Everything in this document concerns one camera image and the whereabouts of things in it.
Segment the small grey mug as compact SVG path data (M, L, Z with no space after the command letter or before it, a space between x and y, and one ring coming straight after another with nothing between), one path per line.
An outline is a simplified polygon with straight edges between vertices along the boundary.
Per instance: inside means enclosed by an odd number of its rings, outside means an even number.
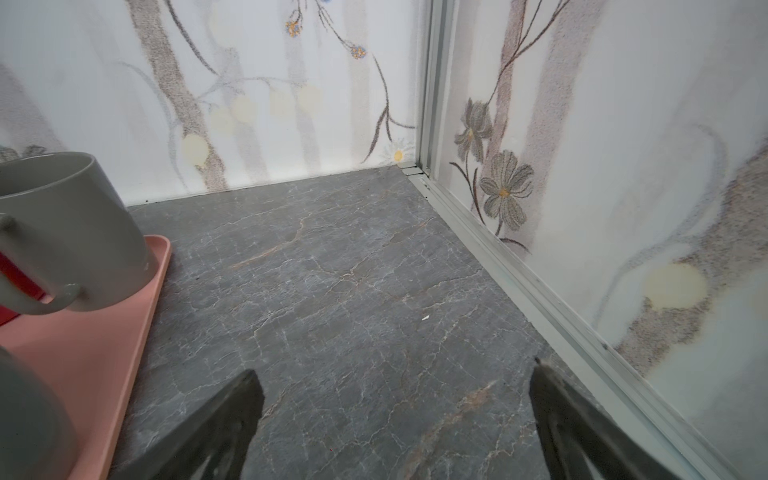
M1 351L1 477L66 479L77 458L72 422L53 391Z

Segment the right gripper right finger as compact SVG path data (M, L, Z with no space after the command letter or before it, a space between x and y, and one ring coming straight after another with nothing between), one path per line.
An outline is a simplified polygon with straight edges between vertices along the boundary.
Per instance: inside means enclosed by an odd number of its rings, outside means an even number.
M540 359L529 397L552 479L677 477Z

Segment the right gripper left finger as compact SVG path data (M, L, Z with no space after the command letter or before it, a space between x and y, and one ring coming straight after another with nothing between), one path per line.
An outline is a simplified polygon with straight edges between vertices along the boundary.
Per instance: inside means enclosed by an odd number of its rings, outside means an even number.
M245 370L114 479L238 479L262 418L265 395Z

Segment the red mug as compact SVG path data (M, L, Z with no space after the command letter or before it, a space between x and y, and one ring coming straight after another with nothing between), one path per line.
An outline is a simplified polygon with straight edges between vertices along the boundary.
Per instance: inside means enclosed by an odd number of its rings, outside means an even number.
M47 293L8 257L1 255L1 324L5 325L20 315L28 315L28 308L40 304Z

